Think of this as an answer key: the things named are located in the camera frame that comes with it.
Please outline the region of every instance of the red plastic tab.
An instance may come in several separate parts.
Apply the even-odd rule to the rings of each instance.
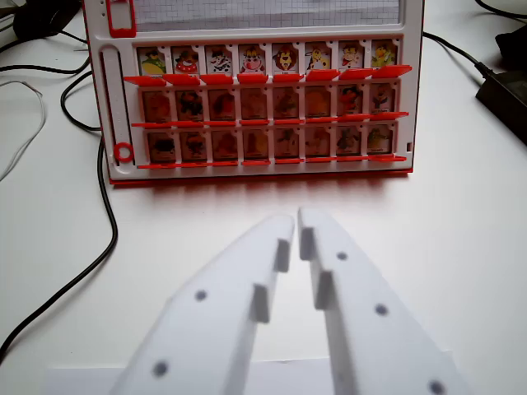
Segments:
[[[337,160],[337,156],[322,156],[320,158],[305,158],[305,161],[310,162],[331,162],[332,160]]]
[[[305,77],[306,81],[331,81],[340,74],[339,70],[311,70]]]
[[[111,10],[111,3],[112,2],[128,2],[129,8],[130,8],[130,21],[131,26],[129,29],[115,29],[114,24],[112,22],[112,10]],[[106,12],[108,13],[108,28],[110,29],[110,35],[114,39],[122,39],[122,38],[132,38],[135,37],[135,35],[138,32],[138,28],[135,24],[135,11],[133,10],[133,0],[108,0],[106,2]]]
[[[132,126],[145,129],[165,129],[172,126],[172,122],[166,123],[132,123]]]
[[[326,123],[336,121],[337,117],[319,117],[319,118],[308,118],[305,120],[306,123]]]
[[[128,156],[121,155],[122,148],[124,148],[125,150],[128,150]],[[117,159],[119,162],[123,162],[123,163],[131,162],[133,160],[132,144],[129,144],[127,142],[118,142],[114,146],[114,155],[115,155],[115,159]]]
[[[200,128],[203,126],[203,122],[196,121],[173,121],[170,125],[177,126],[178,128]]]
[[[371,78],[396,78],[412,70],[412,66],[407,64],[392,64],[381,67],[371,74]]]
[[[375,71],[374,68],[351,68],[343,72],[339,80],[363,80]]]
[[[268,119],[241,119],[240,125],[250,126],[250,125],[269,125]]]
[[[304,160],[300,158],[291,158],[291,159],[275,159],[274,163],[277,165],[283,165],[286,163],[302,163]]]
[[[199,78],[187,74],[163,74],[163,79],[172,85],[201,85]]]
[[[304,78],[304,74],[277,74],[273,77],[273,82],[298,82]]]
[[[393,119],[408,117],[409,113],[400,112],[400,113],[378,113],[370,114],[371,121],[391,121]]]
[[[370,155],[368,160],[373,160],[374,162],[404,162],[406,157],[396,156],[394,154],[388,155]]]
[[[232,76],[226,74],[203,74],[201,79],[207,85],[227,85],[233,82]]]
[[[244,160],[241,162],[243,166],[261,166],[261,165],[271,165],[271,161],[269,159],[265,160]]]
[[[205,121],[203,122],[208,126],[236,126],[236,121]]]
[[[136,77],[123,77],[126,82],[130,82],[139,86],[165,86],[166,81],[160,77],[150,76],[136,76]]]
[[[238,74],[240,84],[264,84],[269,76],[261,72],[242,72]]]
[[[346,114],[338,117],[337,120],[339,122],[362,122],[367,120],[370,116],[370,114]]]
[[[150,170],[175,169],[176,167],[180,167],[180,164],[177,164],[177,163],[166,163],[166,164],[140,165],[140,166],[138,166],[139,169],[150,169]]]
[[[238,160],[224,160],[221,162],[210,162],[208,163],[210,166],[237,166]]]
[[[337,162],[354,162],[356,160],[366,160],[368,156],[339,156]]]
[[[304,123],[303,119],[275,119],[275,125],[300,125]]]

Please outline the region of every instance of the black device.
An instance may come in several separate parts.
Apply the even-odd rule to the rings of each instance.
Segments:
[[[527,145],[527,72],[487,73],[476,97]]]

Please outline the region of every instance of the wire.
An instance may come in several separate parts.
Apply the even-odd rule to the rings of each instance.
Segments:
[[[77,80],[75,80],[68,88],[67,90],[71,90],[71,88],[79,83],[79,81],[82,81],[85,76],[79,77]],[[99,143],[99,150],[97,152],[97,179],[99,181],[99,189],[100,189],[100,195],[102,196],[103,203],[105,205],[106,214],[108,215],[108,219],[110,220],[110,225],[112,228],[112,238],[106,247],[106,249],[97,257],[93,263],[90,264],[86,269],[84,269],[78,276],[73,278],[68,284],[66,284],[64,287],[62,287],[58,292],[56,292],[51,298],[49,298],[44,304],[42,304],[37,310],[35,310],[33,313],[31,313],[26,319],[24,319],[21,323],[19,323],[16,328],[9,334],[7,339],[4,341],[2,346],[0,347],[0,364],[5,360],[5,357],[7,353],[9,352],[9,346],[13,343],[13,341],[16,339],[16,337],[35,319],[37,319],[43,312],[45,312],[49,307],[51,307],[57,300],[61,298],[64,294],[66,294],[69,290],[71,290],[76,284],[78,284],[82,279],[84,279],[90,272],[92,272],[96,267],[98,267],[102,262],[106,260],[107,257],[111,254],[111,252],[114,250],[115,245],[117,244],[117,239],[119,237],[119,231],[117,228],[117,222],[115,220],[114,212],[112,211],[112,207],[110,205],[110,200],[108,199],[108,193],[106,191],[105,187],[105,180],[103,175],[103,150],[104,150],[104,141],[101,138]]]
[[[84,44],[88,44],[88,42],[85,39],[81,39],[80,37],[77,37],[76,35],[72,35],[71,33],[68,33],[67,31],[60,30],[58,33],[61,35],[66,35],[68,37],[71,37],[72,39],[75,39],[77,41],[81,41]]]
[[[498,8],[489,6],[488,4],[484,3],[482,0],[475,0],[475,2],[479,6],[485,8],[486,10],[489,10],[490,12],[494,12],[497,15],[506,16],[508,18],[522,18],[522,19],[527,18],[527,14],[516,14],[515,12],[503,11]]]
[[[62,107],[63,109],[63,112],[64,112],[64,115],[66,115],[66,118],[69,119],[69,121],[71,123],[73,123],[75,126],[78,126],[79,128],[81,129],[85,129],[85,130],[88,130],[90,132],[95,132],[95,131],[98,131],[100,130],[100,128],[95,128],[93,126],[88,126],[86,125],[85,123],[82,123],[81,121],[78,121],[76,120],[68,111],[68,109],[66,108],[66,99],[68,98],[68,94],[69,92],[75,87],[77,86],[82,80],[84,80],[86,77],[90,76],[91,74],[93,74],[93,72],[85,72],[84,74],[82,74],[78,79],[76,79],[70,86],[68,86],[64,92],[61,94],[60,96],[60,106]]]
[[[46,109],[45,109],[45,106],[44,106],[44,101],[42,100],[42,94],[40,92],[38,92],[33,86],[31,86],[30,84],[28,84],[27,82],[24,82],[24,81],[8,81],[8,82],[4,82],[3,84],[0,84],[0,87],[1,86],[5,86],[5,85],[9,85],[9,84],[16,84],[16,83],[22,84],[24,86],[27,86],[39,98],[39,102],[40,102],[40,124],[39,124],[39,127],[36,129],[36,132],[30,138],[28,138],[15,151],[15,154],[13,155],[11,160],[9,161],[9,164],[7,165],[6,169],[0,174],[0,183],[7,177],[7,175],[9,173],[12,172],[12,170],[15,168],[15,166],[18,163],[18,161],[20,160],[20,158],[22,158],[22,155],[24,155],[24,152],[26,152],[27,147],[30,146],[30,144],[31,144],[31,142],[33,142],[33,140],[35,140],[35,137],[38,136],[38,134],[40,133],[40,131],[42,130],[42,128],[44,127],[44,124],[46,122]]]

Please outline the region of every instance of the table surface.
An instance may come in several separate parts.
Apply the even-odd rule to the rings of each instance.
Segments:
[[[521,26],[471,1],[427,2],[426,31],[497,71],[495,35]],[[82,16],[67,30],[83,36]],[[13,37],[2,32],[0,45]],[[26,43],[2,53],[0,65],[75,68],[86,58],[75,51],[79,44],[67,37]],[[48,120],[0,183],[2,341],[110,240],[96,177],[99,139],[73,127],[59,106],[72,78],[26,71],[0,76],[0,82],[14,79],[44,94]],[[299,206],[323,208],[339,220],[439,347],[452,350],[474,393],[527,388],[527,148],[475,99],[481,82],[470,63],[425,39],[415,170],[408,177],[110,187],[117,248],[23,333],[0,369],[0,393],[40,393],[49,367],[125,365],[167,298],[199,268],[256,222],[277,212],[295,215]],[[98,124],[91,81],[68,107]],[[0,88],[1,169],[35,130],[39,111],[23,86]],[[327,354],[309,266],[293,253],[253,357]]]

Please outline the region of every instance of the cartoon character picture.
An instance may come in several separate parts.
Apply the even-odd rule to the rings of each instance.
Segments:
[[[397,47],[391,39],[374,39],[371,41],[371,66],[383,67],[395,64]]]
[[[147,140],[151,163],[175,162],[174,139],[167,132],[150,132]]]
[[[183,47],[172,47],[172,58],[174,59],[175,74],[199,74],[199,56],[190,45]]]
[[[205,137],[199,132],[181,132],[180,141],[183,161],[207,160]]]
[[[371,84],[370,113],[385,113],[394,110],[394,92],[390,84]]]
[[[339,43],[338,70],[345,72],[350,68],[364,67],[364,47],[358,41],[341,41]]]
[[[265,52],[257,44],[240,46],[240,72],[265,72]]]
[[[225,45],[205,47],[207,54],[207,71],[210,74],[232,75],[232,54]]]
[[[242,89],[240,97],[242,119],[267,118],[267,96],[259,88]]]
[[[305,116],[309,118],[328,117],[331,93],[323,86],[307,86],[305,89]]]
[[[162,92],[143,92],[142,105],[145,110],[145,122],[170,121],[170,100]]]
[[[234,120],[234,96],[227,89],[209,91],[208,104],[212,121]]]
[[[212,132],[212,156],[214,160],[238,159],[238,139],[230,131]]]
[[[298,118],[298,93],[291,87],[273,89],[274,118]]]
[[[166,74],[165,55],[156,47],[138,48],[139,74],[142,76],[160,76]]]
[[[329,133],[325,128],[307,128],[305,130],[305,156],[329,156]]]
[[[298,51],[292,44],[273,44],[273,73],[298,73]]]
[[[328,70],[331,68],[331,49],[325,43],[305,44],[306,70]]]
[[[339,91],[338,115],[359,114],[362,111],[362,91],[358,86],[341,86]]]
[[[387,125],[375,125],[368,134],[368,154],[389,154],[392,149],[392,131]]]
[[[244,130],[244,158],[246,160],[268,159],[268,149],[268,138],[263,130]]]
[[[360,155],[361,134],[355,126],[337,128],[337,156]]]
[[[276,159],[298,157],[298,134],[293,129],[274,131],[274,157]]]

